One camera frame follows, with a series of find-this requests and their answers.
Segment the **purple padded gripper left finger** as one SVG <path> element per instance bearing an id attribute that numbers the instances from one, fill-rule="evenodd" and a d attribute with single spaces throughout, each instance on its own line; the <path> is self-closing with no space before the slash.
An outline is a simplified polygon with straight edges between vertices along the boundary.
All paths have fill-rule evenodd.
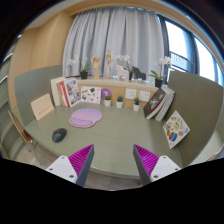
<path id="1" fill-rule="evenodd" d="M 60 156 L 47 168 L 47 171 L 84 187 L 93 157 L 94 145 L 91 144 L 69 157 Z"/>

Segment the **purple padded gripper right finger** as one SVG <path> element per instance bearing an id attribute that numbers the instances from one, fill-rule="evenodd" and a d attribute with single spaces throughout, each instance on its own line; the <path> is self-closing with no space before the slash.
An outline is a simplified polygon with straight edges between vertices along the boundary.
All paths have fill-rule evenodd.
<path id="1" fill-rule="evenodd" d="M 143 185 L 180 170 L 180 167 L 168 156 L 157 156 L 139 145 L 133 146 L 133 156 Z"/>

